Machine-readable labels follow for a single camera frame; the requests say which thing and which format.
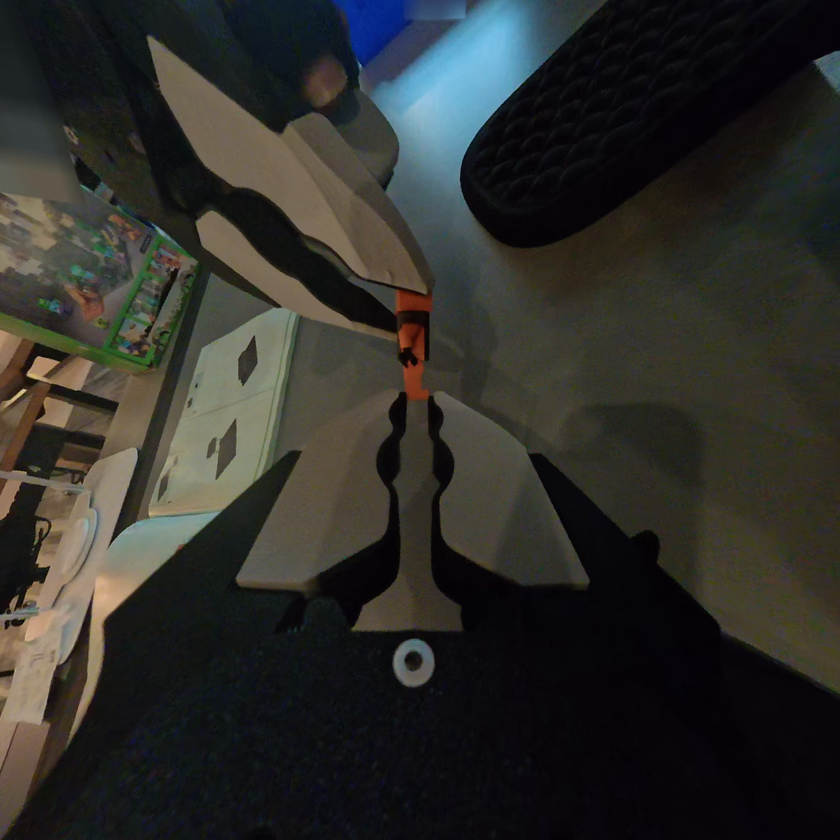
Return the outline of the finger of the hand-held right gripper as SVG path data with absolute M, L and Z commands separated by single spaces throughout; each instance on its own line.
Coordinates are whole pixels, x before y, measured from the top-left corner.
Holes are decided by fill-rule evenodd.
M 202 247 L 224 265 L 228 276 L 240 276 L 269 302 L 341 329 L 375 337 L 396 336 L 396 317 L 378 300 L 372 299 L 372 314 L 342 313 L 338 304 L 321 301 L 299 279 L 270 264 L 222 214 L 205 213 L 196 230 Z
M 361 279 L 432 293 L 434 275 L 411 228 L 330 121 L 309 114 L 276 132 L 159 40 L 147 40 L 163 97 L 214 174 L 268 198 Z

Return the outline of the green toy brick box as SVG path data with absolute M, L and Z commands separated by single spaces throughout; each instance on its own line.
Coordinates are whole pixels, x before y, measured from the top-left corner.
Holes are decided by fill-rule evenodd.
M 202 267 L 158 228 L 81 188 L 1 195 L 2 332 L 114 369 L 156 367 Z

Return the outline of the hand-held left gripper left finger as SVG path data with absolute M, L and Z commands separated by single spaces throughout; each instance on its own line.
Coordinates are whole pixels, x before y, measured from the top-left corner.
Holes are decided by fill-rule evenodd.
M 392 484 L 383 446 L 403 394 L 382 393 L 310 436 L 238 573 L 238 585 L 310 594 L 328 572 L 385 536 Z

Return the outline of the blue plastic bin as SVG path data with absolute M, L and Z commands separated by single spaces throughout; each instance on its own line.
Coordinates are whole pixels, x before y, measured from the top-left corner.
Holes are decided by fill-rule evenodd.
M 403 35 L 434 42 L 462 22 L 471 1 L 335 1 L 349 27 L 350 42 L 361 67 Z

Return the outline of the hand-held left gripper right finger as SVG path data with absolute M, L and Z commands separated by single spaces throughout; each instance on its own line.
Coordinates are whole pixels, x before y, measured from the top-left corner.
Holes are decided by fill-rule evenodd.
M 586 590 L 590 578 L 528 450 L 444 392 L 428 413 L 445 547 L 514 584 Z

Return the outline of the person's right hand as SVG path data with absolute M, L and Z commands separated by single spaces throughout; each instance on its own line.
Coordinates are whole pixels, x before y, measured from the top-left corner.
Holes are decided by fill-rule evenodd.
M 356 58 L 346 64 L 323 50 L 303 75 L 301 95 L 313 111 L 328 117 L 347 101 L 358 80 L 359 68 Z

